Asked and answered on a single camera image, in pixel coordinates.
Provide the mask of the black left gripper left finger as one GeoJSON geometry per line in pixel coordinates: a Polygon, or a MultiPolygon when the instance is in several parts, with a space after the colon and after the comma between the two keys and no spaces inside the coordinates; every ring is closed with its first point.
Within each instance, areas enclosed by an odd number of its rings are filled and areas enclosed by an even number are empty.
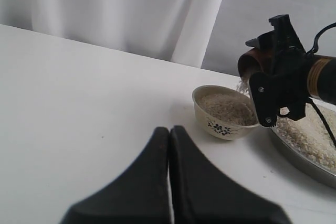
{"type": "Polygon", "coordinates": [[[134,162],[106,187],[75,203],[62,223],[170,223],[167,183],[170,133],[153,131],[134,162]]]}

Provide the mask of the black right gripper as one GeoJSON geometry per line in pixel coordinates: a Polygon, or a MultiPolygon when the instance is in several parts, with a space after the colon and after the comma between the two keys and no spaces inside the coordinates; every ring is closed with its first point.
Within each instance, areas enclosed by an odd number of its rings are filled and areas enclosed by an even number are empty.
{"type": "Polygon", "coordinates": [[[269,120],[289,118],[297,121],[306,116],[307,76],[314,53],[305,51],[288,14],[274,16],[268,21],[274,30],[246,41],[245,45],[261,51],[272,49],[272,114],[269,120]]]}

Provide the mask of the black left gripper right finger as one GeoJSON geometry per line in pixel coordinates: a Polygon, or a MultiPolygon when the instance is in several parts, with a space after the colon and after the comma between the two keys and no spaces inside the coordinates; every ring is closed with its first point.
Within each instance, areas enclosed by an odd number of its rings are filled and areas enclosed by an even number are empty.
{"type": "Polygon", "coordinates": [[[290,223],[280,206],[215,167],[182,126],[170,132],[169,173],[175,223],[290,223]]]}

